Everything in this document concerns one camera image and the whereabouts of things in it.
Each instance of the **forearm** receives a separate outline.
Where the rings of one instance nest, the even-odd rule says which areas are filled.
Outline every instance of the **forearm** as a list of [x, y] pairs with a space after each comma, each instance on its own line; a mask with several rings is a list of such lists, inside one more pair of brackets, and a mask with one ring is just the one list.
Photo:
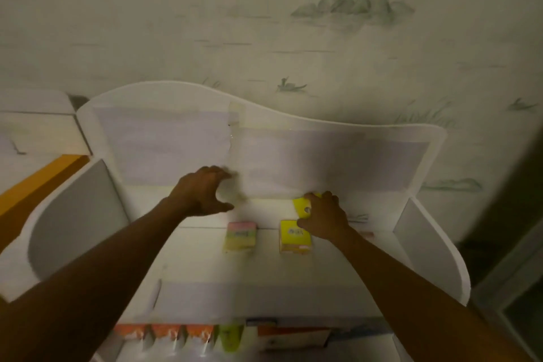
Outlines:
[[529, 361], [441, 289], [349, 228], [332, 241], [415, 362]]
[[90, 360], [182, 219], [161, 203], [12, 302], [0, 360]]

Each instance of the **person's left hand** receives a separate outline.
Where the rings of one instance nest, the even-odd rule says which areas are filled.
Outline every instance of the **person's left hand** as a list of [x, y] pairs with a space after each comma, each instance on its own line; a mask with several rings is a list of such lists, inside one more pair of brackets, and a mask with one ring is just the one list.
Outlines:
[[164, 200], [168, 210], [180, 218], [206, 216], [234, 209], [231, 203], [217, 200], [217, 187], [231, 175], [220, 167], [201, 167], [183, 176]]

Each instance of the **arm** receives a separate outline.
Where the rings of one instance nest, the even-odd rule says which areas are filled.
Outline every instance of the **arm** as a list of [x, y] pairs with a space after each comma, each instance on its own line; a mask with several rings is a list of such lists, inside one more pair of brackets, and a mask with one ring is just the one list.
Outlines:
[[337, 196], [306, 194], [311, 217], [298, 226], [328, 239], [355, 268], [415, 362], [531, 361], [483, 320], [349, 226]]
[[148, 214], [10, 303], [0, 315], [0, 360], [88, 362], [177, 225], [234, 208], [215, 196], [228, 177], [219, 167], [184, 176]]

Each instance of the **hand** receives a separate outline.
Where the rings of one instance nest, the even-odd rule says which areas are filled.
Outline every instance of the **hand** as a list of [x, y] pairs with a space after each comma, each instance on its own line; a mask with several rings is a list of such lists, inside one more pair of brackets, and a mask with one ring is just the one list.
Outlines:
[[347, 221], [347, 215], [339, 207], [338, 197], [330, 191], [324, 192], [322, 198], [312, 193], [307, 193], [303, 197], [311, 201], [311, 216], [307, 219], [298, 219], [300, 228], [332, 243], [352, 229]]
[[201, 167], [183, 176], [164, 200], [167, 209], [182, 219], [187, 216], [206, 216], [234, 209], [231, 203], [217, 200], [217, 187], [231, 175], [220, 167]]

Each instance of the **lower shelf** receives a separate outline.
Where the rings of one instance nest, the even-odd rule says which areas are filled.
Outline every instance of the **lower shelf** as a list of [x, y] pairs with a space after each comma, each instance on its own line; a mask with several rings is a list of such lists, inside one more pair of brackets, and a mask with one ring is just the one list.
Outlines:
[[[382, 319], [360, 277], [328, 241], [308, 255], [279, 252], [279, 231], [259, 229], [253, 253], [223, 253], [226, 230], [178, 228], [160, 252], [121, 322], [348, 326]], [[411, 267], [393, 232], [369, 240]]]

